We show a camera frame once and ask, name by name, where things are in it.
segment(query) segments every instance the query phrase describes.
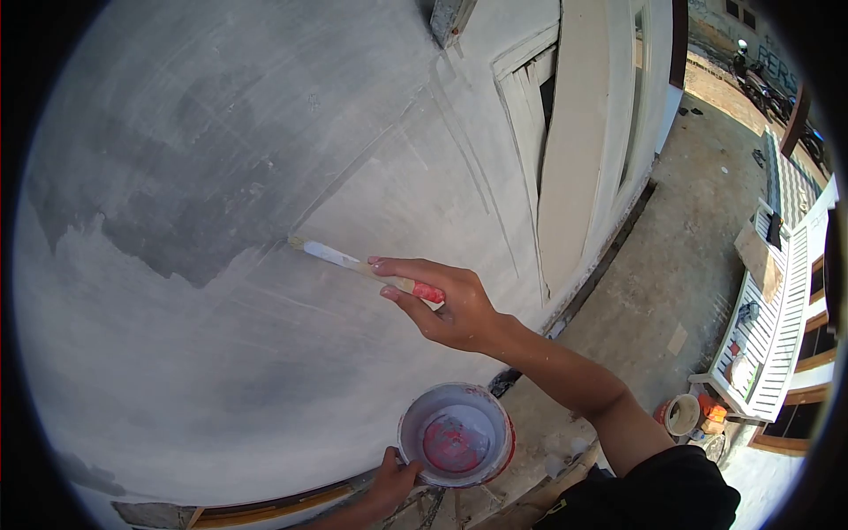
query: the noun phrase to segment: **motorcycle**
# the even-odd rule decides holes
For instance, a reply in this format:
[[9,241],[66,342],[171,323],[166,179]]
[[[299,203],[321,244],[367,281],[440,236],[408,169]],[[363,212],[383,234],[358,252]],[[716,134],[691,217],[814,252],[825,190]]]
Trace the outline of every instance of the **motorcycle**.
[[792,115],[792,103],[780,89],[762,78],[764,68],[763,63],[756,61],[750,67],[745,67],[744,77],[735,71],[736,81],[745,96],[760,112],[767,115],[770,109],[774,116],[786,125]]
[[824,138],[820,132],[816,131],[809,120],[804,123],[801,143],[804,144],[810,158],[816,165],[821,165],[824,162]]

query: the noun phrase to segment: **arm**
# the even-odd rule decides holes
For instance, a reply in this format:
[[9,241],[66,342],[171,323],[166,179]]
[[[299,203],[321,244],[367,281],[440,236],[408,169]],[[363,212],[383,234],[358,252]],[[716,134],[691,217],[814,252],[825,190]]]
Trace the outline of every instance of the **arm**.
[[384,287],[380,294],[405,311],[424,337],[513,366],[559,404],[585,417],[619,477],[674,445],[621,379],[532,332],[514,316],[495,311],[473,271],[425,259],[372,257],[368,262],[380,276],[402,276],[442,289],[445,302],[435,311],[395,287]]
[[424,470],[424,466],[417,460],[403,469],[399,468],[395,462],[397,455],[396,448],[386,448],[374,484],[361,501],[307,525],[304,530],[363,530],[392,515],[394,509],[409,496],[416,475]]

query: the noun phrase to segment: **concrete floor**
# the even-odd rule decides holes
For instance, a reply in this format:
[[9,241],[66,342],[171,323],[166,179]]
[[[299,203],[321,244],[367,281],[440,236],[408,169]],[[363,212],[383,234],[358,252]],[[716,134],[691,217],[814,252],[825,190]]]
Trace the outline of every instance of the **concrete floor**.
[[[657,187],[644,213],[556,339],[615,372],[650,413],[685,392],[687,376],[711,363],[744,272],[734,239],[766,194],[765,170],[751,152],[762,149],[767,119],[747,98],[690,66],[681,106],[703,115],[676,116],[651,175]],[[672,340],[675,335],[685,336],[682,344]],[[546,456],[568,455],[573,438],[589,442],[594,430],[525,377],[502,402],[516,424],[518,444],[512,463],[488,489],[508,504],[545,477]],[[425,511],[430,505],[424,499]],[[465,527],[497,509],[480,488],[460,493]],[[432,528],[457,528],[456,519],[455,493],[448,491]],[[413,506],[391,528],[420,524]]]

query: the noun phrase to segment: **black sleeve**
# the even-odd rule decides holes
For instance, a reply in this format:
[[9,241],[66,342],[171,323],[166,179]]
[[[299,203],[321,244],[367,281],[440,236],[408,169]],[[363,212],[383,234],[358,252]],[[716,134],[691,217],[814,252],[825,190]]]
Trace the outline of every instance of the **black sleeve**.
[[656,527],[682,527],[696,520],[702,530],[730,528],[741,500],[696,445],[676,445],[651,456],[634,467],[621,486],[626,512],[661,514],[668,524]]
[[533,528],[727,530],[736,518],[739,492],[695,445],[666,449],[624,478],[593,471],[563,492]]

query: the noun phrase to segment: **small bucket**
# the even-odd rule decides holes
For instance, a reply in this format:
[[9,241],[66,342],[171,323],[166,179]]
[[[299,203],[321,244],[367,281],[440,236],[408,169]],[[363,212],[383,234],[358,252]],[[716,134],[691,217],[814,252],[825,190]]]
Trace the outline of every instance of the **small bucket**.
[[700,406],[698,398],[690,393],[682,393],[669,399],[654,412],[654,419],[665,426],[672,436],[686,436],[698,425]]
[[488,390],[446,382],[427,390],[400,417],[400,456],[420,460],[433,486],[469,488],[497,477],[510,463],[516,434],[503,405]]

